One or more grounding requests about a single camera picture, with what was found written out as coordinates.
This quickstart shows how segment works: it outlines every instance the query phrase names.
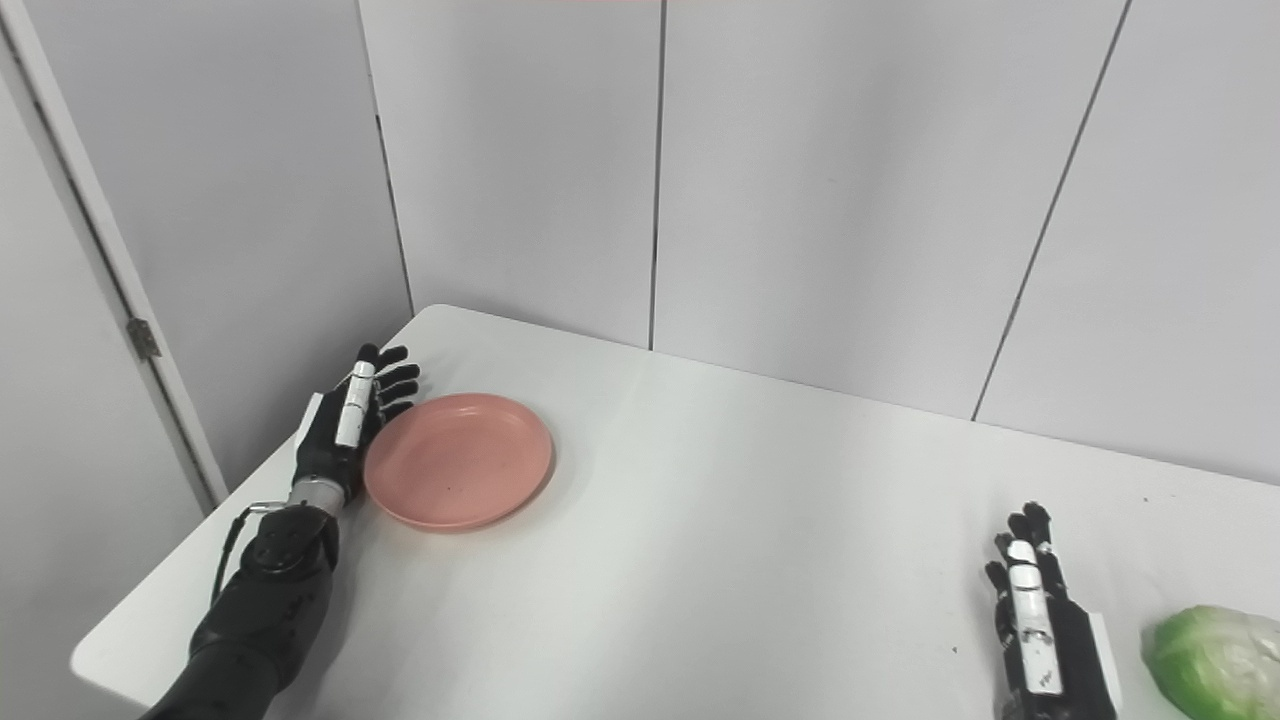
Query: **white wall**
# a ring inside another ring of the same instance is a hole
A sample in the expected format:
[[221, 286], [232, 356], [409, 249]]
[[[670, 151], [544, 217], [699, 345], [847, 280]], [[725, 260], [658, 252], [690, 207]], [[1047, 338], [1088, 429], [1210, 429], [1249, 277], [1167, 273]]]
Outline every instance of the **white wall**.
[[[655, 348], [970, 416], [1124, 5], [669, 3]], [[658, 4], [362, 9], [417, 306], [644, 345]], [[1280, 482], [1276, 13], [1135, 3], [979, 420]]]
[[654, 348], [970, 416], [1123, 5], [672, 3]]
[[659, 4], [361, 10], [415, 306], [648, 345]]
[[0, 716], [127, 720], [68, 659], [201, 514], [3, 40], [0, 246]]
[[234, 487], [410, 318], [355, 0], [28, 10]]
[[1280, 483], [1277, 37], [1133, 4], [979, 420]]

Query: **robotic hand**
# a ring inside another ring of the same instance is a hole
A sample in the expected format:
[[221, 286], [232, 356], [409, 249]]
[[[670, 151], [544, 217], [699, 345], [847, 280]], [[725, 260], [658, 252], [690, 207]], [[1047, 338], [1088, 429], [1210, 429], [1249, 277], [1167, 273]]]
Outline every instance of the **robotic hand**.
[[1028, 502], [996, 536], [1005, 564], [989, 562], [996, 632], [1009, 697], [1004, 720], [1115, 720], [1119, 682], [1101, 616], [1066, 592], [1050, 542], [1048, 512]]
[[[404, 347], [379, 354], [366, 345], [351, 375], [312, 401], [288, 502], [255, 503], [232, 524], [187, 666], [141, 720], [260, 720], [297, 678], [329, 607], [337, 515], [364, 488], [369, 443], [417, 393], [417, 365], [390, 368], [407, 357]], [[266, 512], [257, 537], [221, 588], [227, 556], [255, 511]]]

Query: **black cable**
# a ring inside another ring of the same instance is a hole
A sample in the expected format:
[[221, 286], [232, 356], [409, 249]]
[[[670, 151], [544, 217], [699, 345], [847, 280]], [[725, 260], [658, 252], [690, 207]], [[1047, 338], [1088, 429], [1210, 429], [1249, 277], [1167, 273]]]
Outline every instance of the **black cable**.
[[209, 598], [209, 605], [216, 602], [218, 596], [223, 593], [223, 575], [227, 574], [227, 559], [232, 556], [236, 541], [239, 539], [239, 533], [244, 529], [244, 521], [252, 511], [252, 507], [246, 507], [243, 512], [232, 520], [232, 527], [227, 530], [227, 541], [223, 543], [223, 556], [218, 560], [218, 573], [214, 575], [214, 594]]

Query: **door hinge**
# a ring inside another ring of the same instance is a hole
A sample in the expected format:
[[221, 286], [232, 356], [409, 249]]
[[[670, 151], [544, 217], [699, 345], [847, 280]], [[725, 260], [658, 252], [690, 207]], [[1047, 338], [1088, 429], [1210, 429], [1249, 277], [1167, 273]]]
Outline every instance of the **door hinge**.
[[151, 332], [151, 323], [142, 318], [129, 318], [124, 332], [129, 333], [129, 341], [133, 342], [133, 350], [137, 351], [138, 357], [143, 360], [160, 357], [160, 346], [156, 343], [155, 333]]

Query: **green cabbage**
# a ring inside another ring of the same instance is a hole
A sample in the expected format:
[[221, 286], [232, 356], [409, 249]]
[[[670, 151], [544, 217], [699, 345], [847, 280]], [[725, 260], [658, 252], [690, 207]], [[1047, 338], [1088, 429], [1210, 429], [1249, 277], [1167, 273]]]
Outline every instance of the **green cabbage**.
[[1153, 629], [1147, 667], [1193, 720], [1280, 720], [1280, 623], [1225, 607], [1183, 610]]

